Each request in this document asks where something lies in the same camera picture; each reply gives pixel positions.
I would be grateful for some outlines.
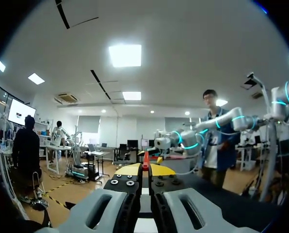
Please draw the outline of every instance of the yellow block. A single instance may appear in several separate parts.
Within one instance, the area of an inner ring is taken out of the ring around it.
[[[115,175],[131,175],[131,176],[138,176],[139,166],[141,164],[131,164],[127,166],[123,166],[120,169],[118,169],[114,174]]]
[[[159,157],[158,160],[156,161],[157,164],[160,164],[161,162],[163,162],[163,157]]]
[[[169,167],[150,164],[152,170],[152,176],[169,176],[175,175],[175,171],[171,170]]]

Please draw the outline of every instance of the ceiling vent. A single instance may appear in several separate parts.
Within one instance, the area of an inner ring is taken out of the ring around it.
[[[254,98],[256,100],[256,99],[259,99],[260,97],[262,97],[263,94],[261,92],[256,92],[256,93],[252,94],[251,96],[252,96],[252,98]]]
[[[61,102],[67,102],[67,103],[77,103],[79,100],[74,95],[72,95],[69,92],[66,93],[60,93],[56,95],[56,99]]]

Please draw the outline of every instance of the glasses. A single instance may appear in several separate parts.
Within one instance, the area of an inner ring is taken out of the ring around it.
[[[206,96],[206,97],[204,97],[204,100],[210,100],[210,99],[212,99],[214,96]]]

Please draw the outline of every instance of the blue jacket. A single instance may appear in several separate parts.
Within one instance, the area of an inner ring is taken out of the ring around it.
[[[219,108],[218,113],[219,116],[227,113],[228,111],[223,109],[223,108]],[[208,120],[211,119],[211,115],[210,112],[208,113],[208,115],[204,118],[204,120]],[[235,131],[233,130],[233,124],[232,123],[228,123],[224,126],[221,126],[220,129],[218,129],[218,131],[222,131],[224,133],[235,133]],[[206,134],[205,136],[205,141],[203,144],[203,148],[202,148],[202,156],[199,156],[197,159],[197,166],[198,168],[201,168],[204,165],[205,162],[205,155],[206,155],[206,150],[208,147],[208,143],[209,143],[209,133]],[[228,141],[230,146],[227,150],[221,151],[218,150],[217,154],[217,171],[224,171],[227,170],[228,168],[230,168],[231,166],[233,166],[236,163],[236,150],[235,150],[235,145],[238,144],[241,140],[241,134],[237,133],[235,135],[225,135],[225,134],[221,134],[219,133],[219,137],[218,137],[218,142],[217,144],[221,144],[224,143],[225,141]]]

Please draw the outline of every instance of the wall-mounted screen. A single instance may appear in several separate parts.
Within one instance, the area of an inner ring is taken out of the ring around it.
[[[13,99],[10,107],[8,120],[19,125],[25,125],[25,117],[28,115],[34,117],[35,113],[36,110],[34,108],[31,108]]]

